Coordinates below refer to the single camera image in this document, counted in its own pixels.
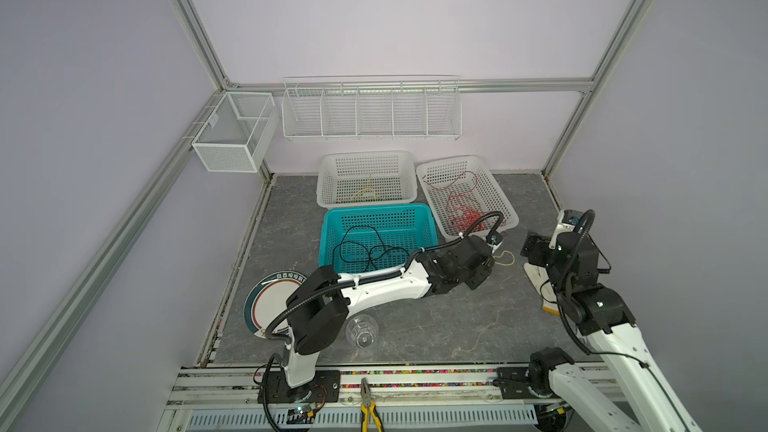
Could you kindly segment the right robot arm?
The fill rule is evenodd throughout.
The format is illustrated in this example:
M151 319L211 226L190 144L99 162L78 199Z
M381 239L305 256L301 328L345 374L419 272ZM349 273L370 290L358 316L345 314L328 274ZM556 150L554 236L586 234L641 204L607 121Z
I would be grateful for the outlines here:
M605 362L632 409L625 413L570 355L549 347L531 355L525 375L499 376L494 381L500 388L522 385L535 397L552 400L552 405L536 412L539 430L563 430L564 407L595 431L699 430L652 357L622 297L599 284L600 251L584 229L552 238L532 233L521 254L546 272L567 334L583 353Z

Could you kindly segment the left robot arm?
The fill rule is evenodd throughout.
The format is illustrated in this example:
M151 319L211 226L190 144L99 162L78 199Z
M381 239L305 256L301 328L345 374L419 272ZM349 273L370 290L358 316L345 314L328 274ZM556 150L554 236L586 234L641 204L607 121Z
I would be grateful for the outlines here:
M278 356L284 384L297 389L315 377L319 353L339 335L348 317L401 300L443 295L464 284L478 288L495 264L503 241L491 231L464 233L447 244L419 248L402 265L362 274L338 274L331 266L315 270L286 299L286 309L264 329L284 343Z

